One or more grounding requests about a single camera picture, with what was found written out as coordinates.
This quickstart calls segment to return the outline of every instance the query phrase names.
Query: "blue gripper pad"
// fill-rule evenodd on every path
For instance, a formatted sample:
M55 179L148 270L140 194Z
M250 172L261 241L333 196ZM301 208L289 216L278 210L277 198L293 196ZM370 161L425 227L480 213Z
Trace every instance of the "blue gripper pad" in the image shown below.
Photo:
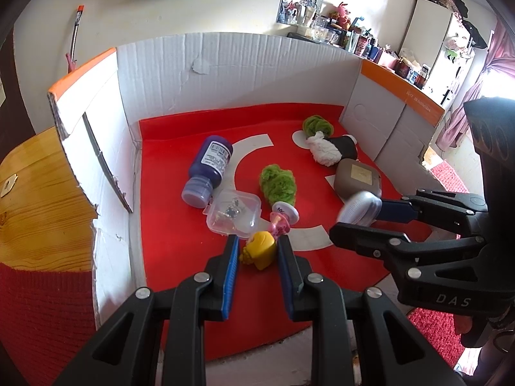
M288 317L293 319L293 296L292 296L292 280L289 277L288 264L286 263L286 257L281 245L278 245L278 264L279 264L279 275L281 277L281 288L283 290L283 300Z
M227 272L225 280L223 281L223 296L222 296L222 317L225 321L229 317L231 311L232 296L234 293L234 283L236 280L236 270L238 269L238 244L239 238L231 236L228 242L232 242L231 255L227 265Z
M409 201L385 200L376 218L378 221L409 223L417 220L418 211L413 209Z
M287 235L282 235L277 240L279 275L281 277L281 287L283 289L284 306L289 318L294 321L294 300L297 299L304 287L304 280L297 264L297 259L293 254L292 245Z

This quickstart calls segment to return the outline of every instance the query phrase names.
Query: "orange cardboard edge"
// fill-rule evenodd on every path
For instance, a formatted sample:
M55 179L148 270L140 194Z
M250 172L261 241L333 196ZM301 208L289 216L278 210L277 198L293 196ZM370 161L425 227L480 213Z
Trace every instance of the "orange cardboard edge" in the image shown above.
M57 102L61 98L61 96L78 81L79 78L81 78L91 68L99 64L102 60L107 58L109 55L115 53L116 51L116 48L111 48L101 53L100 55L95 56L93 59L89 60L84 65L81 65L79 68L70 72L68 75L64 76L58 82L53 84L53 86L50 87L48 92L53 94L53 97Z
M378 64L363 60L361 62L361 74L390 91L434 127L438 125L444 115L444 109L417 87Z

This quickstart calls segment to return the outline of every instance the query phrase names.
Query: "blue paint bottle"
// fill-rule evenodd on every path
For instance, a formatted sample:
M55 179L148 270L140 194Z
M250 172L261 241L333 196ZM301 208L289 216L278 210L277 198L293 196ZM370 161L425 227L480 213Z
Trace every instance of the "blue paint bottle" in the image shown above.
M231 143L221 136L206 138L190 166L182 199L192 207L204 209L213 190L222 182L223 172L232 155Z

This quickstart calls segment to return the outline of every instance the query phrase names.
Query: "window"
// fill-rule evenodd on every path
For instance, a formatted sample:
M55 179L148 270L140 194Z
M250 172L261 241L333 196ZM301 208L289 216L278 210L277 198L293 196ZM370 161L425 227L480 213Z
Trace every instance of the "window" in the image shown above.
M501 72L490 71L483 81L481 96L515 100L515 79Z

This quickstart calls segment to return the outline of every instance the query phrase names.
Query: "bottle label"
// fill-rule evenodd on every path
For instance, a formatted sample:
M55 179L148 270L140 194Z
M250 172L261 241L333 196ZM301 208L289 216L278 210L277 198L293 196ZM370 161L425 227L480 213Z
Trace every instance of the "bottle label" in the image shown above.
M213 167L220 176L223 176L230 156L231 153L225 146L220 142L213 141L209 144L200 163Z

